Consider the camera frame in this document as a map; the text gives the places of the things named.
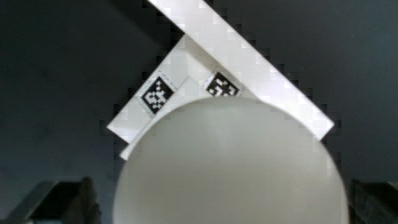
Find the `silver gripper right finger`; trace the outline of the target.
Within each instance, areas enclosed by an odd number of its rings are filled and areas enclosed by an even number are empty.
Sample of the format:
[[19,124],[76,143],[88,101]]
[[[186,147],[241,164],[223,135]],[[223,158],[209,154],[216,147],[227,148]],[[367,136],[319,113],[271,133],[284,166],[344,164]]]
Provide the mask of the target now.
[[350,224],[398,224],[398,182],[351,180]]

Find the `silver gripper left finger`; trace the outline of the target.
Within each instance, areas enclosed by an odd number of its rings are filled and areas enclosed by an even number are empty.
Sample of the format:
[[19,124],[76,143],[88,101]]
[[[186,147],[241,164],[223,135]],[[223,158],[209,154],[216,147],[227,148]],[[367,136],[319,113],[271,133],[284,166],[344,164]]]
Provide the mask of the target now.
[[0,224],[103,224],[94,182],[40,182]]

